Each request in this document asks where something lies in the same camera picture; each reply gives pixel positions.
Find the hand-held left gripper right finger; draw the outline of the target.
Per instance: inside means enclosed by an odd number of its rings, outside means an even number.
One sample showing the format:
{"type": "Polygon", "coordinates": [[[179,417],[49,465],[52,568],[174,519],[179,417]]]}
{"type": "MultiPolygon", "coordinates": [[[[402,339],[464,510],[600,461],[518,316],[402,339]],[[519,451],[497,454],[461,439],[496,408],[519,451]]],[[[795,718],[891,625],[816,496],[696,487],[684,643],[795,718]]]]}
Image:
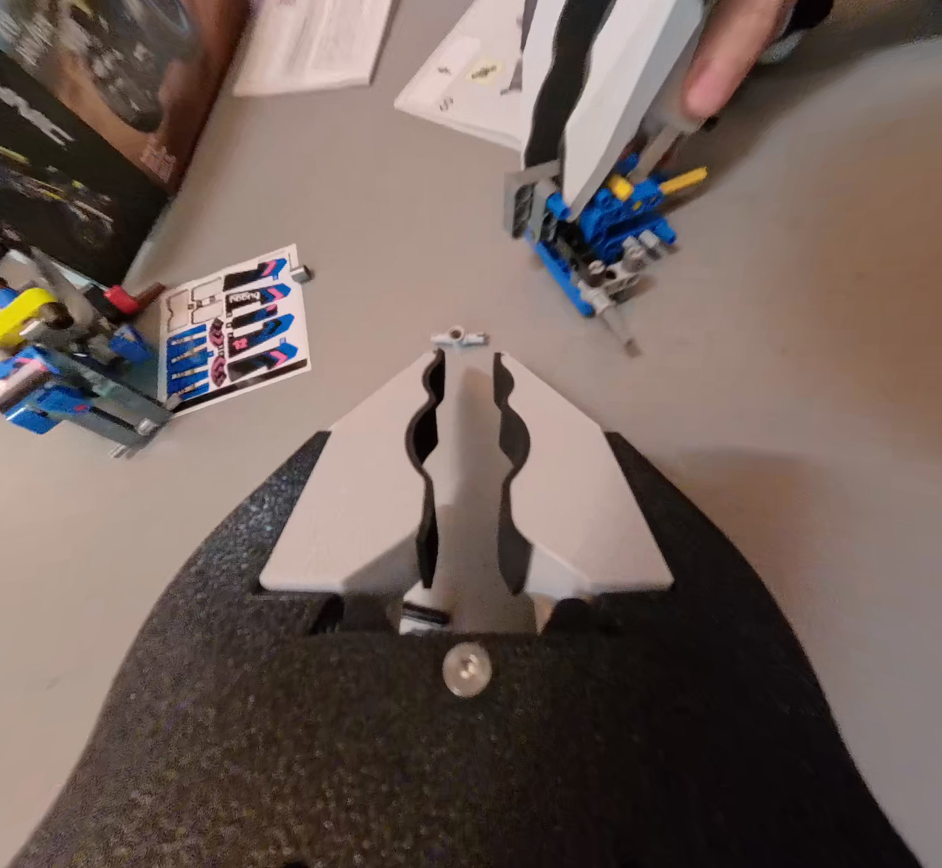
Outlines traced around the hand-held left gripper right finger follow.
{"type": "Polygon", "coordinates": [[[673,574],[603,429],[516,358],[493,361],[501,485],[497,562],[508,591],[596,598],[665,590],[673,574]]]}

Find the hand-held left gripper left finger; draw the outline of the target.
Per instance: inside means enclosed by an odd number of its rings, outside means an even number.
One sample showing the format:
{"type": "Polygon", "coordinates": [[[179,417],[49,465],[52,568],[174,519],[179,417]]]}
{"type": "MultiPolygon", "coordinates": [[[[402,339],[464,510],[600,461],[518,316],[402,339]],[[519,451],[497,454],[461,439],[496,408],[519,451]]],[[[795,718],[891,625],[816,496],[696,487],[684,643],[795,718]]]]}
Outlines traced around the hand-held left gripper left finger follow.
{"type": "Polygon", "coordinates": [[[432,587],[439,554],[425,463],[437,447],[445,354],[429,351],[340,418],[259,583],[274,592],[432,587]]]}

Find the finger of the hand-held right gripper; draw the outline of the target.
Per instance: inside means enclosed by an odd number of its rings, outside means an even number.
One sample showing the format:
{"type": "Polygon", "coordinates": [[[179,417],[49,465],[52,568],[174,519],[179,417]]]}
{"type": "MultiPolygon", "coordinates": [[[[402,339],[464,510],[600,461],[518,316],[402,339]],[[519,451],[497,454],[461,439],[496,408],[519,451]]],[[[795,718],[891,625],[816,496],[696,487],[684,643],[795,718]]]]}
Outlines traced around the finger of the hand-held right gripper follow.
{"type": "Polygon", "coordinates": [[[563,132],[562,198],[579,215],[689,50],[704,0],[613,0],[563,132]]]}
{"type": "Polygon", "coordinates": [[[590,81],[595,43],[617,0],[524,0],[521,96],[525,168],[566,166],[572,119],[590,81]]]}

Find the blue grey lego sub-assembly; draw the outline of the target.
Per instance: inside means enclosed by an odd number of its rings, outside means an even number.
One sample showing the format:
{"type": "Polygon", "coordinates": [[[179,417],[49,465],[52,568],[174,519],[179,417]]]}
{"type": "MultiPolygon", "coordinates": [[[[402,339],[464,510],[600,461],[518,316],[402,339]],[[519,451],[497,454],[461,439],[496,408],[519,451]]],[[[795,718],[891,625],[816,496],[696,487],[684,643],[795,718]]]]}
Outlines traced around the blue grey lego sub-assembly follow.
{"type": "Polygon", "coordinates": [[[526,241],[576,311],[602,323],[624,351],[634,340],[623,307],[649,264],[677,242],[665,206],[709,175],[707,167],[643,173],[646,156],[623,153],[579,213],[563,200],[558,160],[504,179],[505,232],[526,241]]]}

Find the lego instruction booklet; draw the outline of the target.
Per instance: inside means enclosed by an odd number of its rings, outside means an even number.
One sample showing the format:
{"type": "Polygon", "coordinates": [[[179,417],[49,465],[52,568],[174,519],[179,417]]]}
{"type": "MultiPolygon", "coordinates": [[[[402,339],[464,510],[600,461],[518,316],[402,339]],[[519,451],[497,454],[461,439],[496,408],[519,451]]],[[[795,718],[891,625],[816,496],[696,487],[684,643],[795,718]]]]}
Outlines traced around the lego instruction booklet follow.
{"type": "Polygon", "coordinates": [[[394,108],[519,152],[524,0],[476,0],[394,108]]]}

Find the lego sticker sheet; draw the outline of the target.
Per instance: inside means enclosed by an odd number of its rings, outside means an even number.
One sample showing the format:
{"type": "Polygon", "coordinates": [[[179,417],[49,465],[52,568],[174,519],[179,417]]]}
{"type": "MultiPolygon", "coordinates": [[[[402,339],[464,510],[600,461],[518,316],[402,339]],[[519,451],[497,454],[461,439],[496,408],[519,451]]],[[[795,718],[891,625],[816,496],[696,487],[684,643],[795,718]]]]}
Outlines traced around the lego sticker sheet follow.
{"type": "Polygon", "coordinates": [[[158,394],[174,415],[311,370],[309,283],[290,276],[300,264],[291,243],[159,297],[158,394]]]}

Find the partly built lego buggy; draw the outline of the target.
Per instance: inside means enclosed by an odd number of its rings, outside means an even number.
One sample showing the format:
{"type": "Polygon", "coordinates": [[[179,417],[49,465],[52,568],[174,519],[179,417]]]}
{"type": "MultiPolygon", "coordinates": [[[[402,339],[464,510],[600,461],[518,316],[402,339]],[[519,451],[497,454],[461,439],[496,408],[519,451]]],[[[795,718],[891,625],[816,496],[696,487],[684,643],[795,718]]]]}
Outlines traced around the partly built lego buggy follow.
{"type": "Polygon", "coordinates": [[[114,458],[134,455],[179,404],[155,392],[157,351],[136,325],[165,286],[132,295],[81,282],[6,225],[1,254],[30,273],[19,287],[2,279],[2,419],[37,435],[73,424],[112,443],[114,458]]]}

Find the lego set cardboard box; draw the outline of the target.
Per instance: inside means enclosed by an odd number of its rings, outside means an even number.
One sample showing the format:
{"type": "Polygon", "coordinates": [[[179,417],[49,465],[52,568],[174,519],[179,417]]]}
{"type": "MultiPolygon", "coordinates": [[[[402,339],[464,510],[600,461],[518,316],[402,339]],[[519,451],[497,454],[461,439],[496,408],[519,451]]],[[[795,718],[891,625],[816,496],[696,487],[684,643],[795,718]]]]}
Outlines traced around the lego set cardboard box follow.
{"type": "Polygon", "coordinates": [[[172,202],[251,0],[1,0],[2,227],[122,281],[172,202]]]}

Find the person's right hand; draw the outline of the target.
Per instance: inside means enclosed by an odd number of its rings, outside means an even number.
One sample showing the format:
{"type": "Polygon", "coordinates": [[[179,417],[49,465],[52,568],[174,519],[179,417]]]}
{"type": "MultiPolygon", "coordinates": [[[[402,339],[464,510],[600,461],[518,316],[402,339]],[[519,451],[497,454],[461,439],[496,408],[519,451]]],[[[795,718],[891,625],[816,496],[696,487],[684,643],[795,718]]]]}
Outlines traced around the person's right hand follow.
{"type": "Polygon", "coordinates": [[[686,117],[717,116],[759,61],[794,0],[722,0],[714,9],[682,88],[686,117]]]}

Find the folded paper leaflet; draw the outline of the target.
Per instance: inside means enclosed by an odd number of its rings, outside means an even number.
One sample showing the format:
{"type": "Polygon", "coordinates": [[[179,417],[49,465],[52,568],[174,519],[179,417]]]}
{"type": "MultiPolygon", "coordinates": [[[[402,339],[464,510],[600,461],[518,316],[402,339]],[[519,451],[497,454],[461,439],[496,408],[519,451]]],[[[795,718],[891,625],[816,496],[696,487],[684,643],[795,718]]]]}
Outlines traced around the folded paper leaflet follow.
{"type": "Polygon", "coordinates": [[[264,98],[368,86],[396,0],[261,0],[232,93],[264,98]]]}

